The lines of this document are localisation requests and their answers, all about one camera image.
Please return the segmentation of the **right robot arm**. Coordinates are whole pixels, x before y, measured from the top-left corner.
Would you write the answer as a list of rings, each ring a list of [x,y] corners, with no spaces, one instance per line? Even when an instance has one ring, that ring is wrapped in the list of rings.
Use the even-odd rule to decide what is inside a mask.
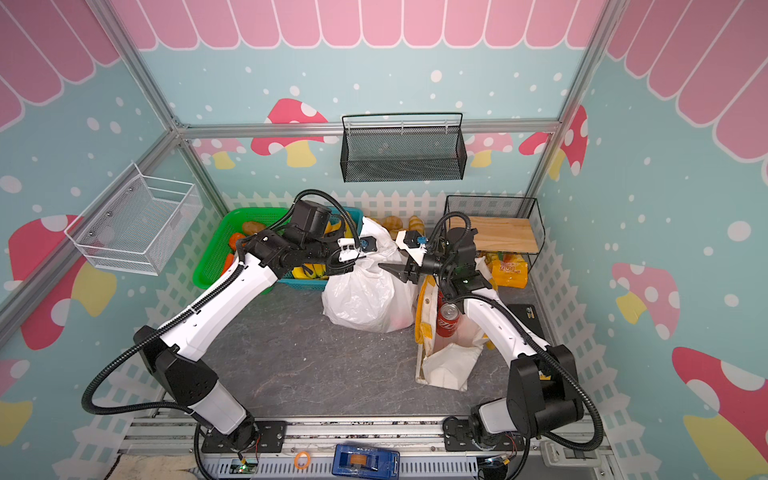
[[[605,428],[578,382],[574,355],[533,333],[501,302],[477,264],[476,233],[466,214],[449,212],[429,236],[399,232],[395,243],[408,259],[382,266],[404,283],[432,277],[445,301],[478,325],[507,362],[505,397],[472,410],[473,440],[487,448],[497,436],[513,432],[525,440],[546,437],[574,451],[597,449]]]

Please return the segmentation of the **white plastic grocery bag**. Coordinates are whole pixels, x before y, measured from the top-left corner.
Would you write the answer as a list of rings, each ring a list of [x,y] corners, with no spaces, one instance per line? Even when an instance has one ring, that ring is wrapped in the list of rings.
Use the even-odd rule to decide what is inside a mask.
[[[390,333],[414,323],[417,286],[383,270],[382,263],[405,260],[390,233],[372,219],[362,220],[362,237],[376,240],[376,250],[355,262],[350,273],[332,276],[322,292],[323,314],[335,325],[374,333]]]

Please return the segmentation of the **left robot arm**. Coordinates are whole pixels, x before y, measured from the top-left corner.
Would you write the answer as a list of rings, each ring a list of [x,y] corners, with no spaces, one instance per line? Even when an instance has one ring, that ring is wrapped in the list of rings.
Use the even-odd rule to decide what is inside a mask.
[[[329,194],[300,192],[288,212],[271,226],[235,243],[233,264],[181,313],[135,343],[100,371],[86,387],[82,408],[93,415],[149,409],[182,411],[202,426],[229,437],[235,447],[256,438],[252,415],[223,386],[203,356],[224,328],[258,295],[297,267],[322,265],[327,275],[349,273],[357,260],[377,249],[372,236]],[[139,354],[170,401],[107,407],[95,403],[101,384]]]

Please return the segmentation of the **white tote bag yellow handles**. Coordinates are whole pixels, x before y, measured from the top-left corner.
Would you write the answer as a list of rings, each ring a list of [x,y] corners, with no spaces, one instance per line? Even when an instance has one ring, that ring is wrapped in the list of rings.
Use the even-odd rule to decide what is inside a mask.
[[[465,392],[468,379],[485,344],[483,330],[460,314],[448,336],[438,334],[439,289],[432,276],[420,283],[416,302],[414,338],[418,346],[415,381],[421,385]]]

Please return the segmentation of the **red soda can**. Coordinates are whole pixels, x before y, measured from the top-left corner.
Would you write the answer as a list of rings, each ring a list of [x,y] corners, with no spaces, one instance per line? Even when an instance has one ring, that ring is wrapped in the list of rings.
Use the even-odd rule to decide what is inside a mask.
[[[451,337],[458,326],[460,310],[453,303],[442,303],[437,310],[437,334],[443,338]]]

